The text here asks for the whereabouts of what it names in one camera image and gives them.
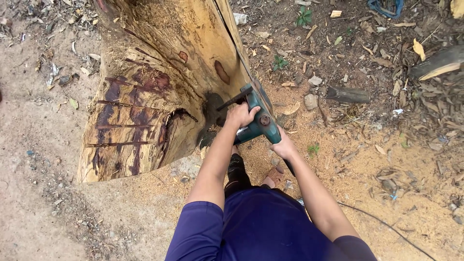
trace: dirt ground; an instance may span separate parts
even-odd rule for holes
[[[13,38],[0,38],[0,259],[163,260],[201,165],[199,151],[139,176],[75,183],[81,135],[88,117],[86,106],[100,77],[98,60],[87,57],[102,52],[98,24],[69,25],[69,13],[64,12],[61,19],[52,12],[64,10],[61,1],[53,5],[48,16],[40,16],[44,22],[40,23],[27,14],[29,4],[0,3],[0,10],[4,10],[0,16],[13,22]],[[397,44],[412,43],[413,38],[422,42],[438,25],[441,28],[424,43],[426,51],[431,50],[429,55],[437,46],[459,44],[462,24],[450,20],[448,8],[443,10],[438,5],[437,1],[406,1],[400,19],[387,20],[376,18],[363,1],[337,1],[336,7],[328,1],[312,3],[310,26],[318,28],[311,40],[306,39],[308,29],[293,27],[299,5],[292,1],[232,3],[234,12],[246,13],[252,19],[240,27],[251,69],[259,74],[290,138],[334,197],[379,217],[436,260],[462,260],[464,227],[450,208],[464,205],[464,182],[457,178],[464,170],[463,133],[446,128],[441,120],[462,124],[463,94],[453,94],[459,90],[443,91],[440,84],[446,84],[450,75],[427,82],[438,95],[427,96],[430,102],[445,99],[443,92],[449,94],[446,98],[453,102],[453,109],[447,110],[454,113],[449,116],[442,106],[439,113],[417,106],[411,95],[417,87],[411,83],[405,84],[407,88],[400,97],[393,96],[394,68],[372,62],[362,47],[372,50],[377,44],[377,57],[384,49],[390,60],[395,64],[401,61],[406,69],[418,57],[410,46],[402,51]],[[342,10],[342,17],[347,19],[331,20],[331,10]],[[358,19],[370,15],[373,17],[368,22],[374,30],[379,22],[384,23],[384,34],[369,35],[360,28]],[[54,24],[47,33],[50,21]],[[392,25],[403,21],[417,22],[419,29]],[[272,35],[263,39],[253,32]],[[335,46],[338,36],[343,40]],[[277,50],[286,52],[284,59],[290,63],[272,72]],[[38,71],[37,60],[41,62]],[[312,75],[303,73],[305,62],[310,66],[306,70],[323,79],[321,85],[310,86],[307,80]],[[52,82],[54,87],[49,90],[46,82],[53,72],[52,64],[62,67],[60,77],[74,73],[79,77],[64,86]],[[93,74],[86,75],[80,67]],[[369,74],[360,70],[363,68],[370,69]],[[349,77],[346,83],[342,80],[345,74]],[[406,71],[398,78],[403,84]],[[299,82],[298,87],[281,86],[288,81]],[[345,109],[338,102],[320,100],[335,119],[326,127],[321,112],[317,108],[307,110],[303,98],[310,93],[321,97],[328,85],[366,90],[372,102]],[[70,98],[78,102],[77,110]],[[298,109],[282,117],[292,108]],[[392,110],[398,108],[406,112],[395,118]],[[438,144],[437,137],[446,142]],[[278,158],[268,145],[265,138],[258,137],[239,147],[253,184],[264,179],[272,159]],[[308,147],[316,145],[318,152],[310,153]],[[351,159],[342,160],[356,151]],[[378,178],[385,175],[391,175],[388,180],[396,184],[393,190]],[[300,198],[296,179],[288,170],[285,177],[293,188],[284,183],[280,188]],[[379,261],[427,260],[379,221],[346,207],[343,210]]]

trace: green chainsaw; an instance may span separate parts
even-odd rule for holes
[[[249,111],[256,106],[261,107],[261,109],[256,113],[253,121],[247,126],[242,127],[237,131],[234,145],[242,144],[261,135],[264,135],[272,144],[279,143],[281,141],[281,137],[279,129],[277,128],[277,124],[274,121],[274,118],[272,117],[272,104],[269,98],[267,97],[266,93],[264,92],[264,89],[259,80],[253,79],[253,77],[251,76],[250,70],[246,66],[245,60],[243,59],[242,54],[238,50],[238,47],[233,40],[231,32],[227,27],[226,23],[224,22],[224,18],[222,16],[221,11],[219,10],[219,8],[217,8],[217,10],[219,13],[219,17],[222,20],[222,23],[224,24],[227,32],[229,33],[229,37],[231,38],[235,50],[237,51],[237,55],[240,58],[240,61],[243,67],[245,68],[248,77],[250,77],[251,79],[251,82],[247,83],[245,86],[240,88],[239,95],[234,96],[233,98],[225,102],[223,105],[219,106],[216,110],[221,111],[234,103],[242,104],[242,102],[246,102],[248,104]],[[290,162],[286,159],[284,159],[284,162],[289,168],[290,172],[293,174],[293,176],[295,176],[295,172]]]

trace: power cord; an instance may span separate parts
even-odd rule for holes
[[[370,217],[373,217],[375,218],[376,220],[378,220],[380,223],[386,225],[387,227],[389,227],[391,230],[395,231],[398,235],[400,235],[400,237],[402,237],[406,242],[408,242],[411,246],[413,246],[414,248],[416,248],[417,250],[419,250],[420,252],[424,253],[426,256],[428,256],[430,259],[432,259],[433,261],[437,261],[435,258],[431,257],[429,254],[427,254],[424,250],[420,249],[418,246],[414,245],[411,241],[409,241],[407,238],[405,238],[400,232],[398,232],[396,229],[394,229],[392,226],[388,225],[387,223],[383,222],[380,218],[372,215],[372,214],[369,214],[368,212],[364,211],[364,210],[361,210],[361,209],[357,209],[355,207],[352,207],[352,206],[348,206],[346,204],[343,204],[343,203],[340,203],[340,202],[337,202],[339,203],[340,205],[342,206],[345,206],[345,207],[348,207],[350,209],[354,209],[354,210],[357,210],[357,211],[360,211]]]

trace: wood log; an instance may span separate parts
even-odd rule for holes
[[[369,103],[367,91],[347,87],[329,86],[325,98],[345,103]]]
[[[227,0],[216,1],[245,54]],[[224,116],[215,108],[249,81],[212,0],[95,0],[95,6],[101,78],[79,182],[138,175],[190,155]]]

